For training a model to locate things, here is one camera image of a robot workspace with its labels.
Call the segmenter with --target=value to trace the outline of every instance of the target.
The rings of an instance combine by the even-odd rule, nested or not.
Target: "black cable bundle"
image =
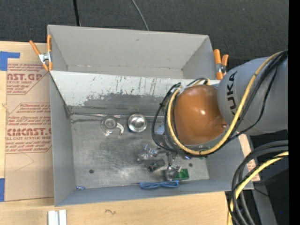
[[[284,151],[288,151],[288,140],[276,141],[276,142],[270,142],[270,143],[264,144],[264,145],[256,148],[248,156],[246,156],[245,159],[243,160],[243,162],[240,164],[240,166],[236,170],[236,172],[233,176],[232,191],[230,194],[230,200],[232,199],[233,204],[234,204],[233,212],[230,209],[230,206],[229,206],[230,203],[228,203],[229,212],[231,213],[231,216],[236,224],[238,224],[238,225],[239,224],[255,225],[255,222],[253,221],[253,219],[250,215],[250,212],[248,210],[247,203],[246,203],[245,197],[243,195],[243,191],[240,193],[240,201],[241,201],[241,206],[245,213],[245,217],[242,214],[242,212],[240,211],[238,201],[235,196],[235,191],[250,175],[257,172],[257,169],[259,168],[260,165],[257,165],[253,170],[251,170],[246,176],[243,177],[243,171],[245,169],[245,166],[252,159],[256,159],[256,158],[266,155],[266,154],[272,154],[272,153],[279,154]]]

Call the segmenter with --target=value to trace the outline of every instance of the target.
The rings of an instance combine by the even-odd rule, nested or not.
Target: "black cable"
[[[275,80],[275,77],[276,77],[276,74],[277,74],[277,70],[278,70],[278,67],[276,67],[275,73],[274,73],[274,75],[273,75],[273,77],[272,77],[272,79],[271,79],[271,81],[270,81],[270,83],[269,83],[268,89],[267,89],[266,94],[265,94],[265,96],[264,96],[264,98],[263,98],[261,112],[260,112],[260,114],[259,114],[258,119],[256,120],[256,122],[253,123],[251,126],[247,127],[246,129],[244,129],[243,131],[239,132],[237,135],[231,136],[229,139],[227,139],[227,141],[224,143],[224,145],[227,144],[228,142],[232,141],[233,139],[237,138],[237,137],[240,136],[241,134],[244,134],[245,132],[247,132],[248,130],[250,130],[251,128],[253,128],[253,127],[260,121],[260,119],[261,119],[262,116],[263,116],[263,112],[264,112],[264,109],[265,109],[265,105],[266,105],[266,102],[267,102],[267,98],[268,98],[269,92],[270,92],[270,90],[271,90],[271,87],[272,87],[272,85],[273,85],[273,83],[274,83],[274,80]],[[244,118],[246,112],[247,112],[247,111],[245,111],[245,112],[243,113],[243,116],[240,117],[240,121],[242,121],[242,119]]]
[[[244,159],[244,161],[242,162],[242,164],[240,164],[240,166],[238,167],[238,169],[236,170],[234,176],[233,176],[233,180],[232,180],[232,191],[231,191],[231,198],[232,198],[232,201],[233,201],[233,204],[234,204],[234,208],[236,210],[236,215],[239,217],[239,219],[242,221],[243,224],[246,224],[247,225],[247,222],[246,220],[244,219],[243,215],[241,214],[240,210],[239,210],[239,206],[237,204],[237,200],[235,198],[235,190],[236,188],[245,180],[247,179],[254,171],[255,169],[251,170],[251,172],[249,172],[246,177],[244,179],[240,179],[239,182],[236,184],[236,179],[237,179],[237,176],[241,175],[245,169],[245,166],[247,165],[247,163],[256,158],[256,157],[259,157],[259,156],[262,156],[262,155],[265,155],[265,154],[269,154],[269,153],[272,153],[272,152],[282,152],[282,151],[286,151],[287,150],[287,146],[279,146],[279,147],[271,147],[271,148],[268,148],[268,149],[263,149],[263,150],[259,150],[257,151],[256,153],[253,153],[253,155],[249,156],[249,157],[246,157]]]
[[[155,114],[155,116],[154,116],[153,123],[152,123],[152,127],[151,127],[151,135],[152,135],[152,139],[153,139],[153,141],[155,142],[155,144],[156,144],[158,147],[160,147],[160,148],[162,148],[162,149],[166,149],[166,150],[171,151],[171,152],[178,152],[178,151],[177,151],[176,149],[171,149],[171,148],[169,148],[169,147],[165,147],[165,146],[161,145],[160,142],[157,140],[157,138],[156,138],[156,136],[155,136],[154,129],[155,129],[156,120],[157,120],[157,118],[158,118],[158,115],[159,115],[159,113],[160,113],[160,111],[161,111],[161,109],[162,109],[162,107],[163,107],[165,101],[167,100],[167,98],[168,98],[168,97],[170,96],[170,94],[172,93],[172,90],[173,90],[174,88],[180,86],[180,85],[181,85],[180,82],[177,83],[177,84],[174,84],[174,85],[168,90],[168,92],[167,92],[167,94],[165,95],[163,101],[159,104],[159,108],[158,108],[158,110],[157,110],[157,112],[156,112],[156,114]]]
[[[240,118],[239,118],[237,124],[235,125],[235,128],[234,128],[233,131],[232,131],[232,134],[237,130],[237,128],[239,127],[240,123],[241,123],[242,120],[244,119],[244,117],[245,117],[245,115],[246,115],[246,113],[247,113],[247,110],[249,109],[249,107],[250,107],[250,105],[251,105],[251,102],[252,102],[252,100],[254,99],[254,96],[256,95],[256,92],[257,92],[257,90],[260,88],[260,85],[261,85],[262,82],[264,81],[265,77],[269,74],[269,72],[271,72],[271,70],[272,70],[273,68],[276,68],[276,71],[275,71],[275,73],[274,73],[274,75],[273,75],[273,77],[272,77],[272,79],[271,79],[271,81],[270,81],[270,83],[269,83],[267,92],[266,92],[266,94],[265,94],[265,96],[264,96],[264,100],[263,100],[263,103],[262,103],[261,112],[260,112],[259,117],[258,117],[258,119],[256,120],[256,122],[255,122],[254,124],[252,124],[251,126],[247,127],[246,129],[244,129],[243,131],[239,132],[238,134],[236,134],[236,135],[234,135],[234,136],[231,135],[231,136],[224,142],[224,144],[223,144],[220,148],[222,148],[224,145],[226,145],[227,143],[229,143],[229,142],[232,141],[233,139],[236,139],[238,136],[240,136],[240,135],[244,134],[245,132],[247,132],[248,130],[250,130],[252,127],[254,127],[254,126],[260,121],[260,119],[261,119],[262,116],[263,116],[263,112],[264,112],[264,109],[265,109],[265,104],[266,104],[266,101],[267,101],[267,98],[268,98],[268,94],[269,94],[269,92],[270,92],[271,86],[272,86],[272,84],[273,84],[273,82],[274,82],[274,80],[275,80],[275,77],[276,77],[278,65],[280,65],[280,63],[282,62],[282,60],[285,60],[285,59],[286,59],[285,55],[287,55],[287,54],[286,54],[287,52],[288,52],[288,51],[283,51],[283,52],[281,52],[280,54],[278,54],[278,56],[276,56],[276,57],[270,62],[269,66],[263,71],[263,75],[261,76],[259,82],[258,82],[257,85],[255,86],[254,91],[251,93],[251,97],[250,97],[250,99],[248,100],[248,103],[247,103],[246,107],[244,108],[243,112],[241,113]]]
[[[79,13],[78,13],[78,7],[77,7],[77,0],[73,0],[74,5],[74,11],[75,11],[75,17],[76,17],[76,25],[80,27],[80,20],[79,20]]]
[[[250,160],[252,160],[256,157],[259,157],[259,156],[262,156],[262,155],[265,155],[265,154],[269,154],[269,153],[272,153],[272,152],[279,152],[279,151],[287,150],[287,148],[288,148],[287,144],[288,144],[288,140],[270,142],[270,143],[267,143],[267,144],[264,144],[264,145],[258,147],[257,149],[253,150],[248,156],[245,157],[243,162],[240,164],[240,166],[236,170],[236,172],[233,176],[233,179],[232,179],[231,197],[232,197],[232,201],[234,203],[234,207],[238,206],[237,202],[235,201],[234,196],[233,196],[234,190],[236,189],[236,187],[238,187],[238,185],[236,185],[237,176],[239,176],[239,179],[241,180],[241,176],[242,176],[242,173],[244,171],[244,168],[245,168],[246,164]],[[236,209],[236,213],[239,217],[242,217],[242,214],[239,211],[239,209]]]
[[[256,157],[259,157],[259,156],[262,156],[262,155],[265,155],[265,154],[268,154],[268,153],[271,153],[271,152],[274,152],[273,150],[270,150],[270,149],[273,149],[273,148],[285,148],[286,146],[288,145],[288,140],[283,140],[283,141],[275,141],[275,142],[270,142],[270,143],[267,143],[267,144],[264,144],[258,148],[256,148],[255,150],[253,150],[252,152],[250,152],[243,160],[243,162],[239,165],[239,167],[236,169],[234,175],[233,175],[233,179],[232,179],[232,188],[235,186],[236,184],[236,180],[237,180],[237,176],[240,174],[240,173],[243,173],[244,171],[244,168],[246,166],[246,164],[256,158]]]
[[[260,86],[263,83],[263,81],[265,80],[265,78],[269,75],[269,73],[273,70],[273,68],[278,67],[286,59],[287,55],[288,55],[288,50],[279,53],[272,61],[269,62],[267,67],[262,71],[262,75],[261,75],[258,83],[256,84],[256,86],[254,87],[254,90],[251,92],[251,96],[249,97],[248,102],[247,102],[246,106],[244,107],[243,112],[241,113],[239,120],[237,121],[237,123],[235,125],[235,129],[232,131],[232,134],[237,130],[237,128],[243,121],[258,89],[260,88]]]
[[[245,221],[243,215],[241,214],[241,211],[239,209],[239,206],[238,206],[238,202],[237,202],[237,198],[236,198],[236,195],[235,195],[235,190],[249,177],[251,176],[253,173],[255,173],[257,171],[257,169],[259,168],[259,166],[255,167],[253,170],[251,170],[235,187],[234,189],[232,190],[232,201],[233,201],[233,204],[234,204],[234,209],[236,211],[236,214],[238,215],[239,219],[243,222],[243,224],[245,225],[248,225],[248,223]]]

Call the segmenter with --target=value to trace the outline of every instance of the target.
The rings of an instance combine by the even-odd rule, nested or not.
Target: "wire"
[[[81,26],[80,20],[79,20],[79,13],[78,13],[78,7],[77,7],[77,1],[73,0],[73,6],[74,6],[74,11],[75,11],[75,17],[76,17],[76,25],[78,27]]]
[[[146,21],[145,21],[143,15],[142,15],[140,9],[139,9],[139,7],[137,6],[137,4],[135,3],[134,0],[131,0],[131,1],[132,1],[132,3],[134,4],[136,10],[139,12],[139,14],[140,14],[140,16],[141,16],[141,18],[142,18],[142,21],[144,22],[144,25],[145,25],[146,29],[149,31],[149,27],[148,27],[148,25],[147,25],[147,23],[146,23]]]
[[[283,140],[283,141],[275,141],[275,142],[270,142],[270,143],[267,143],[267,144],[264,144],[258,148],[256,148],[255,150],[253,150],[251,153],[249,153],[245,159],[243,160],[243,162],[239,165],[239,167],[237,168],[237,170],[235,171],[235,174],[233,176],[233,179],[232,179],[232,191],[234,190],[234,188],[236,187],[236,183],[237,183],[237,178],[239,177],[239,180],[242,180],[242,174],[243,174],[243,171],[245,169],[245,166],[247,165],[247,163],[256,158],[256,157],[259,157],[259,156],[263,156],[265,154],[270,154],[270,153],[279,153],[279,152],[282,152],[282,151],[287,151],[288,149],[288,140]],[[233,201],[234,201],[234,206],[237,208],[238,205],[236,203],[236,200],[234,200],[233,198]],[[248,220],[251,222],[253,221],[252,218],[251,218],[251,215],[248,211],[248,208],[247,206],[245,206],[243,204],[243,201],[242,201],[242,206],[244,208],[244,211],[245,211],[245,214],[248,218]],[[236,220],[235,216],[233,215],[230,207],[228,208],[228,211],[230,212],[230,214],[232,215],[233,219]],[[235,209],[236,211],[236,215],[242,220],[242,214],[240,212],[239,209]]]
[[[176,149],[171,149],[171,148],[169,148],[169,147],[163,146],[163,145],[157,140],[157,138],[156,138],[156,136],[155,136],[154,129],[155,129],[156,120],[157,120],[157,118],[158,118],[158,115],[159,115],[159,113],[160,113],[160,111],[161,111],[161,109],[162,109],[162,107],[163,107],[165,101],[168,99],[168,97],[169,97],[170,94],[172,93],[172,90],[173,90],[174,88],[176,88],[176,87],[179,87],[180,85],[181,85],[180,82],[177,83],[177,84],[174,84],[174,85],[168,90],[168,92],[167,92],[167,94],[165,95],[163,101],[159,104],[159,108],[158,108],[158,110],[157,110],[157,112],[156,112],[156,114],[155,114],[155,116],[154,116],[153,123],[152,123],[152,127],[151,127],[151,135],[152,135],[152,139],[153,139],[153,141],[155,142],[155,144],[156,144],[158,147],[163,148],[163,149],[166,149],[166,150],[171,151],[171,152],[177,152],[177,150],[176,150]]]
[[[268,87],[268,89],[267,89],[267,92],[266,92],[266,94],[265,94],[264,102],[262,103],[262,109],[261,109],[261,113],[260,113],[260,115],[259,115],[259,118],[257,119],[257,121],[256,121],[253,125],[251,125],[250,127],[246,128],[245,130],[241,131],[240,134],[243,134],[243,133],[247,132],[249,129],[251,129],[252,127],[254,127],[254,126],[259,122],[259,120],[261,119],[261,117],[262,117],[262,115],[263,115],[263,111],[264,111],[264,108],[265,108],[265,103],[266,103],[268,94],[269,94],[269,92],[270,92],[271,86],[272,86],[272,84],[273,84],[273,82],[274,82],[274,79],[275,79],[275,77],[276,77],[278,66],[279,66],[279,64],[281,64],[282,61],[284,61],[284,60],[286,59],[287,55],[288,55],[288,50],[278,53],[278,55],[277,55],[277,56],[276,56],[276,57],[268,64],[268,66],[262,71],[262,75],[261,75],[259,81],[257,82],[256,86],[254,87],[254,89],[251,91],[250,98],[247,99],[248,102],[247,102],[247,104],[245,105],[245,107],[244,107],[244,109],[243,109],[244,111],[243,111],[243,113],[240,115],[240,118],[239,118],[239,120],[237,121],[237,123],[236,123],[236,125],[235,125],[235,129],[232,131],[232,133],[235,132],[235,131],[237,130],[237,128],[239,127],[239,125],[240,125],[241,122],[243,121],[243,119],[244,119],[244,117],[245,117],[245,115],[246,115],[246,113],[247,113],[249,107],[251,106],[251,103],[252,103],[252,101],[253,101],[253,99],[254,99],[254,97],[255,97],[255,95],[256,95],[258,89],[260,88],[261,84],[263,83],[264,79],[267,77],[267,75],[268,75],[274,68],[276,68],[276,70],[275,70],[275,72],[274,72],[274,75],[273,75],[273,77],[272,77],[272,79],[271,79],[271,81],[270,81],[270,83],[269,83],[269,87]]]
[[[268,167],[269,165],[281,160],[283,158],[283,156],[288,156],[289,152],[282,152],[276,156],[274,156],[273,158],[271,158],[270,160],[264,162],[262,165],[256,167],[255,169],[253,169],[251,172],[249,172],[246,176],[246,179],[242,180],[241,182],[238,183],[238,185],[234,188],[233,190],[233,198],[236,200],[241,191],[243,190],[243,188],[251,181],[251,179],[256,176],[259,172],[261,172],[264,168]],[[233,211],[233,198],[230,201],[230,210],[231,212]],[[232,215],[229,212],[227,215],[227,224],[228,225],[232,225]]]
[[[285,53],[285,52],[286,52],[286,51],[282,52],[282,54],[280,54],[281,57],[278,58],[278,59],[274,59],[272,62],[274,62],[275,65],[278,65],[278,64],[281,62],[281,59],[282,59],[282,58],[285,59],[285,57],[284,57],[284,55],[283,55],[283,53]],[[261,112],[260,112],[260,114],[259,114],[258,119],[256,120],[256,122],[253,123],[251,126],[247,127],[246,129],[244,129],[243,131],[239,132],[238,134],[236,134],[236,135],[231,136],[230,138],[228,138],[227,141],[223,144],[223,146],[224,146],[225,144],[229,143],[230,141],[232,141],[233,139],[237,138],[238,136],[244,134],[244,133],[247,132],[248,130],[250,130],[252,127],[254,127],[254,126],[260,121],[260,119],[261,119],[262,116],[263,116],[263,112],[264,112],[264,109],[265,109],[266,101],[267,101],[269,92],[270,92],[270,90],[271,90],[271,87],[272,87],[272,85],[273,85],[273,82],[274,82],[274,80],[275,80],[275,77],[276,77],[276,74],[277,74],[277,70],[278,70],[278,66],[276,66],[275,73],[274,73],[274,75],[273,75],[273,77],[272,77],[272,79],[271,79],[271,81],[270,81],[270,83],[269,83],[268,89],[267,89],[266,94],[265,94],[264,99],[263,99]],[[259,89],[261,83],[264,81],[266,75],[268,75],[268,73],[269,73],[269,71],[267,71],[267,72],[264,71],[264,72],[265,72],[265,74],[263,74],[263,75],[261,76],[261,79],[260,79],[260,81],[258,82],[258,84],[256,85],[254,91],[251,92],[251,94],[252,94],[252,95],[251,95],[251,98],[248,100],[248,103],[247,103],[247,105],[246,105],[246,107],[245,107],[245,109],[244,109],[242,115],[240,116],[240,119],[239,119],[238,122],[236,123],[235,129],[232,131],[232,133],[235,132],[235,131],[237,130],[237,128],[239,127],[240,123],[243,121],[243,118],[244,118],[244,116],[245,116],[245,114],[246,114],[248,108],[250,107],[251,102],[252,102],[252,100],[253,100],[253,98],[254,98],[254,96],[255,96],[257,90]]]
[[[246,102],[246,99],[248,98],[248,95],[250,93],[250,90],[251,90],[251,87],[252,85],[254,84],[258,74],[262,71],[262,69],[271,61],[273,60],[275,57],[277,57],[279,54],[282,54],[282,52],[278,52],[272,56],[270,56],[268,59],[266,59],[266,61],[264,61],[260,66],[259,68],[255,71],[254,75],[251,77],[246,89],[245,89],[245,92],[244,92],[244,95],[240,101],[240,105],[237,109],[237,112],[232,120],[232,123],[230,124],[228,130],[226,131],[225,135],[222,137],[222,139],[212,148],[210,149],[207,149],[207,150],[201,150],[201,151],[196,151],[196,150],[192,150],[192,149],[189,149],[187,148],[184,144],[182,144],[177,136],[175,135],[174,131],[173,131],[173,127],[172,127],[172,123],[171,123],[171,107],[172,107],[172,104],[174,102],[174,99],[176,97],[176,95],[179,93],[180,91],[180,88],[177,88],[174,93],[172,94],[171,96],[171,99],[167,105],[167,127],[166,127],[166,130],[169,129],[169,132],[170,132],[170,135],[172,137],[172,139],[174,140],[174,142],[176,143],[176,145],[178,147],[180,147],[182,150],[184,150],[185,152],[189,153],[189,154],[192,154],[194,156],[206,156],[208,154],[211,154],[215,151],[217,151],[218,149],[220,149],[228,140],[229,136],[232,134],[232,131],[236,128],[236,123],[238,122],[238,119],[240,117],[240,114],[242,113],[242,109],[243,109],[243,106]]]
[[[261,72],[261,70],[268,64],[268,62],[270,62],[270,61],[271,61],[274,57],[276,57],[278,54],[279,54],[279,52],[276,53],[276,54],[274,54],[274,55],[272,55],[272,56],[270,56],[265,62],[263,62],[263,63],[259,66],[259,68],[258,68],[258,69],[256,70],[256,72],[254,73],[254,75],[253,75],[252,78],[250,79],[250,82],[248,83],[248,86],[247,86],[246,89],[245,89],[245,93],[244,93],[244,95],[243,95],[243,97],[242,97],[242,99],[241,99],[241,101],[240,101],[240,105],[239,105],[239,107],[238,107],[238,109],[237,109],[237,111],[236,111],[236,114],[235,114],[235,116],[234,116],[234,118],[233,118],[233,120],[232,120],[232,123],[230,124],[230,126],[229,126],[227,132],[225,133],[225,135],[223,136],[223,138],[222,138],[222,139],[221,139],[214,147],[212,147],[211,149],[202,151],[202,152],[200,153],[201,155],[208,155],[208,154],[211,154],[211,153],[217,151],[217,150],[223,145],[223,143],[226,141],[226,139],[229,137],[229,135],[231,134],[231,132],[232,132],[233,129],[235,128],[235,125],[236,125],[236,123],[237,123],[237,121],[238,121],[238,119],[239,119],[239,116],[240,116],[240,114],[241,114],[242,108],[243,108],[243,106],[244,106],[244,104],[245,104],[245,102],[246,102],[246,99],[247,99],[247,97],[248,97],[248,94],[250,93],[250,89],[251,89],[251,87],[252,87],[252,85],[253,85],[253,83],[254,83],[254,81],[255,81],[257,75],[258,75],[258,74]]]
[[[179,180],[164,181],[164,182],[140,182],[141,189],[154,189],[154,188],[177,188]]]

